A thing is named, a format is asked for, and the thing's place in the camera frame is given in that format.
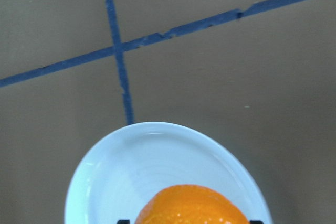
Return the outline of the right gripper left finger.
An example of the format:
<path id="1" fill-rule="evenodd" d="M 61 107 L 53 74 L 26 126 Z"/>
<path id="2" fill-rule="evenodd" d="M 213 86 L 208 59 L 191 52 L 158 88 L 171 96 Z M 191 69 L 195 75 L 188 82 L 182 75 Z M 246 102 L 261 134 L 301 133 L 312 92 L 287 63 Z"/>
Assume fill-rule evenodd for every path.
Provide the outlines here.
<path id="1" fill-rule="evenodd" d="M 130 224 L 130 220 L 118 220 L 117 224 Z"/>

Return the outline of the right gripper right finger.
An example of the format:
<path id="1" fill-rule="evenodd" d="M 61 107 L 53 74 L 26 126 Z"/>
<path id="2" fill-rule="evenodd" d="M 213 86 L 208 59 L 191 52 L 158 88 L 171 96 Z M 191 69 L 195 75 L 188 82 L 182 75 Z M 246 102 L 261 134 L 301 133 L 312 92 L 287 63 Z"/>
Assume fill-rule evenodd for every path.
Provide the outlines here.
<path id="1" fill-rule="evenodd" d="M 250 224 L 263 224 L 261 220 L 251 220 Z"/>

